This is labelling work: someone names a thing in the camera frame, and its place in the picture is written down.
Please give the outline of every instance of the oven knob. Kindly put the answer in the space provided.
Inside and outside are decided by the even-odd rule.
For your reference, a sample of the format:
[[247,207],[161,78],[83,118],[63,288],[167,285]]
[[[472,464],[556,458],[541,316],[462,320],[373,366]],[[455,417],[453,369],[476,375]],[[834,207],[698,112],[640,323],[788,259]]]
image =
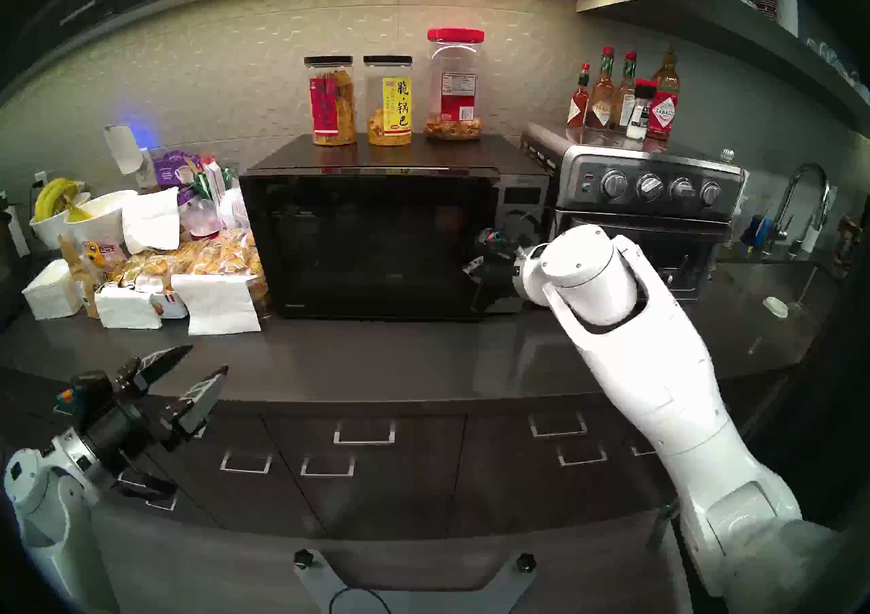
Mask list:
[[606,196],[613,199],[622,197],[622,194],[626,192],[627,188],[628,179],[621,171],[610,170],[604,174],[604,178],[601,179],[601,190]]
[[692,187],[692,182],[687,178],[678,178],[671,183],[671,195],[674,199],[685,202],[685,200],[691,200],[695,197],[695,188]]
[[665,184],[655,174],[646,174],[638,181],[638,197],[644,202],[652,202],[659,198]]
[[722,192],[722,188],[719,187],[719,184],[713,182],[705,183],[701,188],[701,202],[704,203],[705,207],[712,207],[720,192]]

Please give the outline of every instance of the faucet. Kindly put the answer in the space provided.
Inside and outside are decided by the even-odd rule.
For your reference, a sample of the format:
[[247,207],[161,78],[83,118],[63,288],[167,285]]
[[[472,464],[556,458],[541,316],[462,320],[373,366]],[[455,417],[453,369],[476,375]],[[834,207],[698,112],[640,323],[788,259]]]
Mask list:
[[786,216],[788,204],[792,201],[794,189],[797,187],[798,181],[800,181],[808,171],[814,171],[818,175],[820,184],[819,206],[816,208],[813,215],[810,216],[810,223],[819,231],[824,227],[825,220],[828,218],[828,198],[831,196],[831,184],[828,182],[828,175],[825,174],[825,170],[823,170],[820,165],[815,162],[808,162],[807,164],[800,165],[800,167],[794,171],[791,178],[788,179],[786,194],[782,196],[780,207],[776,210],[776,216],[773,218],[770,234],[767,236],[767,240],[765,241],[764,252],[766,254],[770,253],[774,243],[788,237],[788,233],[786,232],[788,230],[788,224],[786,224],[786,227],[783,227],[782,219]]

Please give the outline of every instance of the black knob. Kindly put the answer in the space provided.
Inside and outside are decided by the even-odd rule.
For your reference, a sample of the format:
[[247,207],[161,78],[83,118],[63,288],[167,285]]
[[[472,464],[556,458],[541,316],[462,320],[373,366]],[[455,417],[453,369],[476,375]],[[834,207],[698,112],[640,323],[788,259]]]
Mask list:
[[655,174],[645,174],[638,181],[638,197],[644,202],[658,199],[665,190],[665,184]]
[[314,564],[314,554],[307,549],[298,550],[293,554],[293,564],[300,569],[308,569]]
[[604,174],[601,179],[601,191],[608,197],[616,199],[622,197],[628,188],[626,175],[618,170],[611,170]]
[[679,178],[671,184],[671,195],[676,200],[691,200],[696,193],[691,181]]
[[722,188],[719,187],[719,184],[713,182],[705,183],[704,187],[701,188],[701,202],[706,207],[712,207],[720,192],[722,192]]
[[534,572],[537,566],[538,563],[535,562],[535,556],[531,553],[519,554],[519,558],[517,558],[517,569],[519,569],[520,572]]

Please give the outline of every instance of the shelf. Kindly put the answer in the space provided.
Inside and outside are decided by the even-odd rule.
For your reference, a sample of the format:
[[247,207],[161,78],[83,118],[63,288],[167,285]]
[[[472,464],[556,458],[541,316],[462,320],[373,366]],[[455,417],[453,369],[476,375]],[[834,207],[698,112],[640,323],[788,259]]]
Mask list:
[[799,38],[738,0],[632,0],[587,12],[730,55],[803,91],[870,137],[870,105]]

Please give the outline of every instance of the white tile backsplash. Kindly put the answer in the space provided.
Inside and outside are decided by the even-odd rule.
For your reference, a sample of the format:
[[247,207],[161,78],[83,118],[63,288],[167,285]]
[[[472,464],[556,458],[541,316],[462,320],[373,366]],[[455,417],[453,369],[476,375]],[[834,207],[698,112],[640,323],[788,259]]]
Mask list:
[[[356,60],[358,129],[365,120],[363,55],[414,57],[413,125],[428,104],[426,30],[485,31],[481,109],[485,131],[516,141],[531,119],[561,121],[584,61],[597,71],[626,50],[650,77],[667,36],[574,12],[576,0],[204,0],[151,16],[74,50],[0,107],[0,188],[26,201],[32,174],[76,176],[97,192],[125,182],[102,126],[129,123],[141,145],[211,152],[241,169],[311,128],[302,58]],[[673,40],[682,87],[673,139],[711,155],[724,147],[757,176],[746,209],[775,204],[788,175],[815,161],[839,187],[839,216],[859,214],[870,191],[870,142],[799,90],[712,50]],[[795,204],[802,228],[812,189]]]

